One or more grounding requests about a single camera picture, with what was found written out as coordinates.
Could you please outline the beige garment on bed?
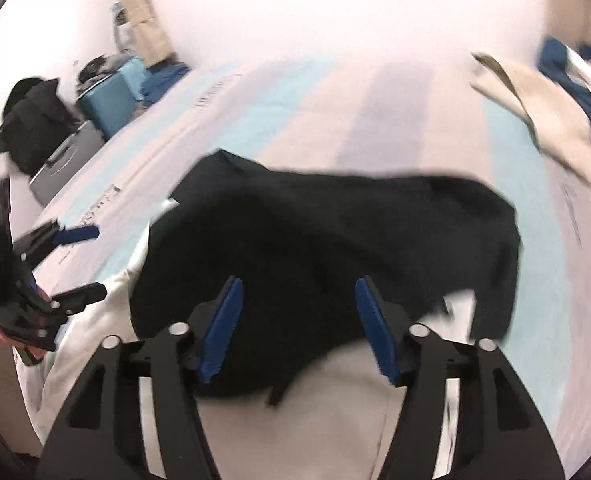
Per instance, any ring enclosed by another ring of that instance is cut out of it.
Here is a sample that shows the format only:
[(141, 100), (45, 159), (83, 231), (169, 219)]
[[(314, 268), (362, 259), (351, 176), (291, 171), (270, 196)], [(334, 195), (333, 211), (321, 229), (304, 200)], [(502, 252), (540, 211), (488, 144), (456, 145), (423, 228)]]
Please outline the beige garment on bed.
[(591, 187), (591, 126), (573, 97), (532, 67), (483, 52), (472, 57), (479, 68), (471, 87), (521, 117), (537, 148)]

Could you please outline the black and white jacket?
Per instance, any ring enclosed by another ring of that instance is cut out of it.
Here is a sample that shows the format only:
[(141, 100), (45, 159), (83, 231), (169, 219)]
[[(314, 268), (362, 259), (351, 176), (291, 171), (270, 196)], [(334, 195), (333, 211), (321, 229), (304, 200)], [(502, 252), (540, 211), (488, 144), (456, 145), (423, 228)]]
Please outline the black and white jacket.
[(244, 306), (200, 400), (224, 474), (367, 479), (399, 396), (367, 354), (355, 282), (370, 276), (415, 320), (469, 290), (471, 332), (501, 338), (520, 247), (515, 208), (476, 180), (294, 174), (216, 152), (140, 232), (107, 297), (75, 315), (56, 353), (24, 373), (32, 425), (50, 439), (102, 338), (150, 338), (237, 276)]

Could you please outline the black backpack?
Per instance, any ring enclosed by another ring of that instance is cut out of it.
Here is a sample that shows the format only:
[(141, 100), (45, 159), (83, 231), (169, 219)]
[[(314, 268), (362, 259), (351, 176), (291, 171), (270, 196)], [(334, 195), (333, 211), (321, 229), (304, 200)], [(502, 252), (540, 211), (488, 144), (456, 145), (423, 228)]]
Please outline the black backpack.
[(80, 121), (58, 94), (60, 79), (19, 80), (9, 93), (0, 124), (0, 154), (34, 177)]

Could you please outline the striped pastel bed sheet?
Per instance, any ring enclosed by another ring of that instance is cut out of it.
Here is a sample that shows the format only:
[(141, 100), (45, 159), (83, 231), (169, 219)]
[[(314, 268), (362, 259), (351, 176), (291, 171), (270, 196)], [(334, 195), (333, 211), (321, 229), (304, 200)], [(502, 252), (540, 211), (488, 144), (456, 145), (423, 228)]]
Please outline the striped pastel bed sheet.
[(466, 70), (275, 62), (187, 75), (123, 128), (43, 211), (94, 242), (38, 269), (48, 290), (102, 281), (43, 364), (18, 367), (32, 426), (48, 436), (76, 377), (109, 334), (132, 340), (128, 286), (148, 224), (195, 162), (222, 148), (272, 168), (337, 174), (463, 174), (516, 207), (523, 243), (506, 356), (553, 434), (568, 474), (591, 456), (591, 189), (542, 155), (527, 125), (471, 88)]

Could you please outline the teal suitcase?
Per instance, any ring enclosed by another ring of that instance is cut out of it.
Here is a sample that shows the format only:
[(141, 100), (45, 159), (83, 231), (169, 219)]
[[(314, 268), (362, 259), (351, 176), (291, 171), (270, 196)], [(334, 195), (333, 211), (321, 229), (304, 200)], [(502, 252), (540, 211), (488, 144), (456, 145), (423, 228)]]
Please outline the teal suitcase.
[(143, 104), (142, 85), (150, 76), (138, 56), (130, 56), (113, 72), (90, 79), (76, 105), (108, 141), (133, 118)]

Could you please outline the blue clothes pile on floor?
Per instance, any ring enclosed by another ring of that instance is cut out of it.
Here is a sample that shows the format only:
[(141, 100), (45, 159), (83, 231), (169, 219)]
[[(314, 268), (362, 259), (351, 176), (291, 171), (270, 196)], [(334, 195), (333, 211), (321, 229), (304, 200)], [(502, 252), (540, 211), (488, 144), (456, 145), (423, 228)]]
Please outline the blue clothes pile on floor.
[(190, 72), (185, 63), (175, 63), (152, 72), (140, 86), (143, 102), (150, 106), (159, 102), (178, 81)]

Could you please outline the beige curtain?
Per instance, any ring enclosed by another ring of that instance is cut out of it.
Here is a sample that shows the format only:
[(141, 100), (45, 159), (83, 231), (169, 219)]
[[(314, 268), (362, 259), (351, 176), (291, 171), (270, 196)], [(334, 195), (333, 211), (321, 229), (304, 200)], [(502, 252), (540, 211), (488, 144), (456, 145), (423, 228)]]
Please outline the beige curtain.
[(147, 66), (176, 58), (172, 42), (163, 29), (152, 0), (118, 0), (126, 13), (135, 39), (136, 52)]

